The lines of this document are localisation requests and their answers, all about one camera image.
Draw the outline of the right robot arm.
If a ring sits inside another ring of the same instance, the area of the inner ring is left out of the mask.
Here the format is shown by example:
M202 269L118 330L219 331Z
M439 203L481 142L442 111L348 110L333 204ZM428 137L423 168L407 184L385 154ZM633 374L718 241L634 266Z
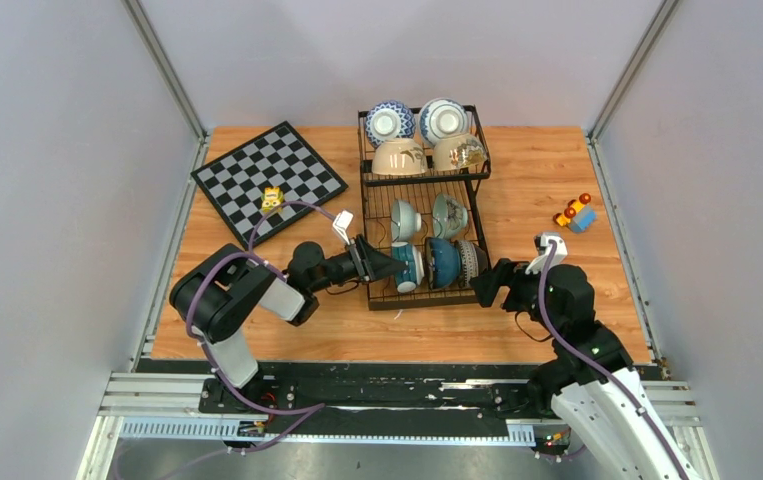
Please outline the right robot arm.
M471 280L481 306L502 287L502 304L526 313L552 336L554 360L535 369L528 403L541 417L559 417L611 479L697 479L647 395L634 362L616 334L597 320L595 290L578 266L540 273L500 260Z

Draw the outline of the dark blue glazed bowl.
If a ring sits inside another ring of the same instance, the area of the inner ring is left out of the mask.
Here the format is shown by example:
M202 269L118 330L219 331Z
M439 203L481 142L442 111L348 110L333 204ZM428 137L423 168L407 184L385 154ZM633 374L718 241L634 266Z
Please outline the dark blue glazed bowl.
M455 283L461 273L461 259L456 247L449 240L438 237L428 237L424 246L429 287L437 290Z

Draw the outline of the teal white striped bowl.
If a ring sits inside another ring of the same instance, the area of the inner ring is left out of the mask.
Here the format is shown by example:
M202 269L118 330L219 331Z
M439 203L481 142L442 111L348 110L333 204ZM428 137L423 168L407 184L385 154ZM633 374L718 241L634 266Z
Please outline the teal white striped bowl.
M425 278L422 253L410 242L393 242L391 255L403 262L406 268L394 275L396 290L400 294L413 292L421 286Z

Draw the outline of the black wire dish rack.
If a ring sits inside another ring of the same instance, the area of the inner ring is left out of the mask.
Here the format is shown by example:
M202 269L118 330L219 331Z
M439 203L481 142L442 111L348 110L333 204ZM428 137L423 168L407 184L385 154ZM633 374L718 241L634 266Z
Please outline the black wire dish rack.
M385 254L391 253L392 207L396 200L410 203L423 218L420 231L409 241L419 251L424 250L425 239L434 234L429 218L433 204L439 194L446 194L466 208L468 223L463 231L453 238L473 242L486 251L488 249L477 202L481 182L492 173L492 164L486 160L480 165L463 170L428 172L414 176L384 176L371 172L375 147L365 131L369 112L357 114L358 145L360 153L360 188L364 237L371 245ZM370 284L365 288L367 305L371 311L399 310L412 308L440 307L449 305L474 304L474 291L457 282L443 289L434 289L426 284L409 293L397 291L392 277Z

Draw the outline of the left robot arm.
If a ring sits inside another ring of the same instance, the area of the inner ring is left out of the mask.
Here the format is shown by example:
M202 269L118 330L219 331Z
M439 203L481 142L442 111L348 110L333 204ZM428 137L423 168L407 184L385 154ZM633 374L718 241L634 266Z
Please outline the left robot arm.
M236 411L250 413L261 405L264 390L253 379L258 361L242 333L242 325L255 309L301 326L319 307L317 292L352 281L372 283L402 273L406 267L361 235L330 257L320 244L302 242L284 272L226 244L182 277L169 301L184 320L187 333L203 344L212 367L222 374L227 384L225 400Z

